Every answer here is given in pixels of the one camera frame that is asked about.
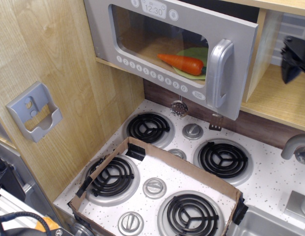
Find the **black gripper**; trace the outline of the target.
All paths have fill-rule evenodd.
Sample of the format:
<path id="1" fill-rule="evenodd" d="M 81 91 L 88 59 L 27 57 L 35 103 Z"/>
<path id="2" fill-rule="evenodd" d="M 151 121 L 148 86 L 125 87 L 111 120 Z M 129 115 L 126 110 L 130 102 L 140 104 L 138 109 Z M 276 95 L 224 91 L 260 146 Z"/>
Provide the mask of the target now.
<path id="1" fill-rule="evenodd" d="M 285 84 L 294 80 L 301 72 L 305 73 L 305 40 L 286 36 L 281 50 L 281 74 Z"/>

